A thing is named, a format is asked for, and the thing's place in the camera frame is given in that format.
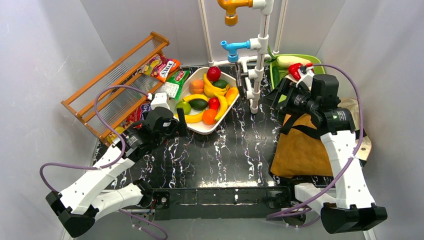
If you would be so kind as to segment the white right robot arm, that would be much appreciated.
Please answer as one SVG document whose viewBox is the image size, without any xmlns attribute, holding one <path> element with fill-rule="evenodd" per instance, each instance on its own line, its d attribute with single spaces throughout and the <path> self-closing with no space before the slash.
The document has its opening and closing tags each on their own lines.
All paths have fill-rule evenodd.
<svg viewBox="0 0 424 240">
<path fill-rule="evenodd" d="M 371 230 L 385 221 L 388 214 L 385 207 L 376 205 L 357 157 L 364 127 L 355 126 L 351 112 L 339 106 L 338 79 L 330 74 L 317 74 L 314 67 L 314 63 L 290 65 L 290 76 L 283 78 L 265 101 L 272 109 L 289 114 L 282 134 L 294 129 L 295 121 L 302 115 L 310 116 L 312 127 L 302 130 L 323 143 L 333 180 L 323 189 L 311 183 L 296 184 L 294 196 L 298 205 L 271 213 L 267 219 L 314 211 L 330 234 Z"/>
</svg>

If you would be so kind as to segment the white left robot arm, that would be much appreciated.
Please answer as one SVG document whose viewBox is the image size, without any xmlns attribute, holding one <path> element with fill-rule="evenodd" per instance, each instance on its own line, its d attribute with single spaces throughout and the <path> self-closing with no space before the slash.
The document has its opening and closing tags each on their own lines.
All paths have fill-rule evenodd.
<svg viewBox="0 0 424 240">
<path fill-rule="evenodd" d="M 185 120 L 178 121 L 168 104 L 166 93 L 150 94 L 151 110 L 130 125 L 108 147 L 94 165 L 69 187 L 51 191 L 46 201 L 66 232 L 77 238 L 88 232 L 97 220 L 124 208 L 140 206 L 153 213 L 155 208 L 169 207 L 169 192 L 155 191 L 146 180 L 139 179 L 120 189 L 103 192 L 122 172 L 142 160 L 169 138 L 187 135 Z"/>
</svg>

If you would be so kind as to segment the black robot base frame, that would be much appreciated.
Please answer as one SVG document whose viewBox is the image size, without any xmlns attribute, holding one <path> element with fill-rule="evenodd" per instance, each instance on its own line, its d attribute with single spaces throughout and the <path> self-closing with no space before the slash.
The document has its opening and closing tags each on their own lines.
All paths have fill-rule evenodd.
<svg viewBox="0 0 424 240">
<path fill-rule="evenodd" d="M 156 188 L 149 220 L 264 219 L 292 207 L 294 189 L 277 187 Z"/>
</svg>

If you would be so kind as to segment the orange canvas tote bag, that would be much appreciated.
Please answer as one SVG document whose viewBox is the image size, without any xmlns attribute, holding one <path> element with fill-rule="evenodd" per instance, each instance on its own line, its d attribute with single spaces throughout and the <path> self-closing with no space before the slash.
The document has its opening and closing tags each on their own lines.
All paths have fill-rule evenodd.
<svg viewBox="0 0 424 240">
<path fill-rule="evenodd" d="M 357 144 L 359 138 L 358 101 L 355 98 L 342 98 L 338 106 L 340 108 L 346 108 L 351 112 L 357 132 L 355 140 Z M 329 157 L 320 137 L 318 136 L 315 139 L 308 136 L 301 131 L 306 130 L 305 127 L 316 130 L 308 114 L 304 114 L 297 119 L 288 134 L 280 134 L 270 167 L 270 172 L 273 175 L 284 178 L 306 175 L 333 176 Z M 367 163 L 371 149 L 372 142 L 364 130 L 363 140 L 356 154 L 362 166 L 365 166 Z"/>
</svg>

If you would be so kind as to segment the green pear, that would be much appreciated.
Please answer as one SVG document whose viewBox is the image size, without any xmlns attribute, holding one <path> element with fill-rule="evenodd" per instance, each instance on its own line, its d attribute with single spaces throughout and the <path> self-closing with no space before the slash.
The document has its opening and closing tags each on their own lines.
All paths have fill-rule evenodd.
<svg viewBox="0 0 424 240">
<path fill-rule="evenodd" d="M 181 108 L 181 109 L 183 109 L 183 112 L 184 112 L 184 114 L 185 115 L 189 115 L 190 113 L 191 113 L 191 110 L 192 110 L 192 107 L 191 107 L 191 105 L 189 104 L 189 102 L 188 101 L 185 101 L 185 100 L 180 100 L 177 104 L 176 104 L 176 106 L 175 106 L 175 108 L 176 109 L 179 109 L 179 108 Z"/>
</svg>

